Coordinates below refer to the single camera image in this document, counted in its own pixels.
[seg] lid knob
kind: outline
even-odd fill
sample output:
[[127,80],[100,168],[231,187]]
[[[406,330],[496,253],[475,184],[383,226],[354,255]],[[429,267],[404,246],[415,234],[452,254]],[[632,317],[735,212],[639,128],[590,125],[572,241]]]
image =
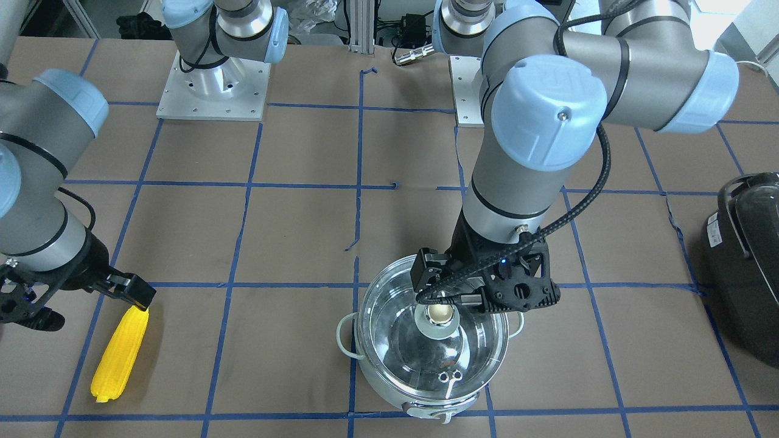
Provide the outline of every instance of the lid knob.
[[454,307],[448,304],[432,304],[425,308],[425,313],[431,323],[442,326],[452,320]]

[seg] gray cylinder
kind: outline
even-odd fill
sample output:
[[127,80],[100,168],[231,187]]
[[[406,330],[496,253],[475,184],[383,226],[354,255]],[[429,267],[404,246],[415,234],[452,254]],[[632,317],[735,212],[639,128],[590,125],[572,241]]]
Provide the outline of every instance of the gray cylinder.
[[463,38],[462,35],[455,34],[447,26],[441,26],[439,30],[441,35],[441,45],[445,53],[462,56],[481,56],[484,50],[484,34],[474,37]]
[[[190,65],[195,64],[203,54],[199,65],[219,64],[225,57],[266,60],[268,45],[272,37],[271,26],[276,19],[270,7],[269,0],[258,0],[253,3],[256,14],[243,17],[231,17],[220,14],[219,23],[215,26],[216,47],[210,43],[211,12],[206,12],[191,23],[171,29],[171,35],[176,42],[181,57]],[[223,26],[235,35],[230,35]]]
[[482,237],[517,243],[541,226],[592,143],[606,92],[587,67],[558,55],[517,62],[495,89],[463,214]]
[[15,203],[0,217],[0,253],[28,270],[55,269],[75,257],[86,239],[84,226],[54,192],[94,138],[93,128],[36,80],[28,87],[0,83],[0,97],[5,136],[0,141],[14,154],[22,175]]
[[488,87],[494,88],[499,84],[517,61],[531,55],[555,53],[552,39],[557,27],[557,23],[549,18],[527,18],[514,23],[488,42],[481,59],[481,72]]
[[8,65],[27,11],[27,0],[3,0],[0,8],[0,64]]

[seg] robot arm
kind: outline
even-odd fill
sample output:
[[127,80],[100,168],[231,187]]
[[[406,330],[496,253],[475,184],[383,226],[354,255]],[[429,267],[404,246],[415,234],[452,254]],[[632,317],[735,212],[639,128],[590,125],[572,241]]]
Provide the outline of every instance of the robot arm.
[[[108,116],[100,91],[49,69],[27,87],[0,81],[0,323],[54,331],[58,289],[99,291],[146,309],[155,290],[109,265],[105,245],[54,197]],[[38,298],[32,286],[48,285]]]
[[243,78],[236,59],[275,64],[287,50],[289,19],[270,0],[165,0],[162,12],[191,91],[229,98]]
[[[533,0],[506,2],[484,34],[485,136],[452,244],[443,254],[421,249],[411,270],[420,303],[481,312],[557,303],[543,238],[583,210],[605,183],[610,159],[600,121],[698,133],[725,114],[738,70],[728,56],[694,48],[684,5],[601,0],[606,34],[598,36],[562,31]],[[596,132],[604,167],[589,200],[553,227],[540,228]],[[481,287],[447,297],[466,280]]]

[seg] black cable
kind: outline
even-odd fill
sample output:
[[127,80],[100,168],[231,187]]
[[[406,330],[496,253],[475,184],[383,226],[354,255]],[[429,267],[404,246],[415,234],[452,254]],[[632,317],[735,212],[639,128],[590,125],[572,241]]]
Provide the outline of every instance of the black cable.
[[411,22],[411,23],[406,23],[406,27],[403,29],[403,32],[400,34],[400,36],[399,36],[399,38],[398,38],[398,42],[397,42],[397,44],[393,44],[393,46],[394,46],[395,48],[392,50],[392,63],[393,63],[394,65],[397,65],[397,62],[395,61],[395,55],[397,54],[397,49],[398,49],[398,47],[399,47],[399,46],[400,46],[400,45],[403,43],[403,39],[406,37],[406,31],[408,30],[408,28],[409,28],[409,27],[413,27],[415,24],[419,23],[419,20],[421,20],[421,19],[425,19],[425,17],[426,17],[426,16],[428,16],[428,15],[432,14],[433,12],[435,12],[435,9],[433,9],[432,11],[428,11],[428,12],[426,12],[426,13],[425,13],[424,15],[422,15],[422,16],[419,16],[419,17],[417,17],[417,19],[416,19],[416,20],[414,20],[414,21],[413,21],[413,22]]
[[[217,7],[216,6],[211,6],[210,14],[211,14],[211,16],[210,16],[209,20],[211,22],[215,23],[216,22],[216,18],[217,18]],[[178,54],[178,68],[182,71],[182,73],[192,72],[192,71],[194,71],[197,68],[198,65],[200,65],[200,61],[203,60],[203,56],[206,56],[206,52],[208,51],[208,47],[214,41],[215,34],[214,34],[213,31],[214,31],[214,26],[213,25],[209,25],[208,41],[206,41],[206,46],[203,47],[203,51],[200,52],[200,56],[198,56],[197,61],[195,61],[194,64],[189,64],[187,62],[187,64],[189,64],[190,67],[191,67],[189,70],[184,68],[184,63],[182,62],[183,61],[182,55]]]
[[[560,27],[558,27],[557,32],[555,32],[554,43],[557,52],[561,56],[567,56],[565,44],[562,40],[562,32],[565,29],[568,29],[573,26],[579,26],[580,24],[592,23],[594,21],[601,21],[603,19],[611,19],[616,16],[620,16],[630,11],[631,9],[635,8],[641,1],[642,0],[617,0],[606,11],[606,13],[575,19],[561,25]],[[458,299],[459,295],[446,296],[446,297],[435,297],[433,295],[435,295],[438,291],[445,290],[448,287],[452,287],[459,283],[462,283],[463,281],[466,281],[474,274],[477,274],[478,272],[487,269],[492,265],[495,265],[496,263],[500,262],[500,260],[505,259],[506,257],[510,257],[513,256],[514,254],[526,251],[532,245],[535,245],[536,243],[540,242],[544,238],[548,237],[551,233],[559,230],[562,227],[565,227],[568,223],[573,221],[574,218],[579,216],[587,207],[589,207],[605,187],[606,181],[608,180],[608,174],[612,169],[611,145],[608,142],[608,136],[606,136],[606,131],[603,128],[603,125],[601,123],[597,124],[597,128],[595,129],[595,132],[597,133],[597,140],[601,144],[601,152],[603,154],[601,173],[597,177],[597,181],[593,185],[590,192],[588,192],[587,195],[577,205],[573,206],[573,208],[570,211],[563,214],[556,221],[536,231],[533,234],[532,239],[525,242],[517,243],[515,245],[510,245],[503,251],[499,253],[495,253],[492,256],[488,256],[483,260],[473,263],[469,266],[463,267],[457,270],[456,272],[453,272],[451,275],[441,280],[440,282],[426,287],[421,292],[419,292],[419,294],[417,294],[417,298],[416,298],[417,302],[425,305],[449,304],[454,306],[460,304]]]
[[97,218],[97,215],[95,214],[95,209],[92,208],[92,205],[88,203],[84,198],[81,196],[76,195],[75,193],[71,192],[70,190],[65,189],[64,187],[59,187],[57,189],[58,192],[64,193],[67,196],[70,196],[74,200],[79,201],[81,204],[83,204],[86,209],[90,212],[90,224],[86,227],[87,230],[92,231],[92,228],[95,226],[95,220]]
[[346,33],[349,35],[349,44],[351,44],[351,25],[349,24],[349,12],[347,12],[348,5],[344,0],[344,18],[346,19]]
[[562,33],[565,30],[570,29],[574,26],[579,26],[580,24],[586,24],[586,23],[592,23],[594,21],[602,21],[604,19],[612,19],[616,18],[618,16],[621,16],[624,13],[629,12],[633,8],[639,5],[643,0],[616,0],[616,2],[612,3],[612,5],[606,10],[606,12],[602,14],[597,14],[593,16],[585,16],[579,19],[573,19],[570,20],[560,27],[557,28],[557,32],[555,32],[555,48],[557,49],[558,55],[561,56],[568,56],[568,52],[566,51],[566,46],[563,44],[562,41]]

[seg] corn cob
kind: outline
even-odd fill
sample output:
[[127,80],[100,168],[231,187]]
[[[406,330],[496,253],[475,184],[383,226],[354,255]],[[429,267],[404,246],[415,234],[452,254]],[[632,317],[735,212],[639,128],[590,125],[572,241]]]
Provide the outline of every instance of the corn cob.
[[115,400],[124,392],[148,323],[148,310],[135,306],[122,317],[92,378],[90,389],[97,403]]

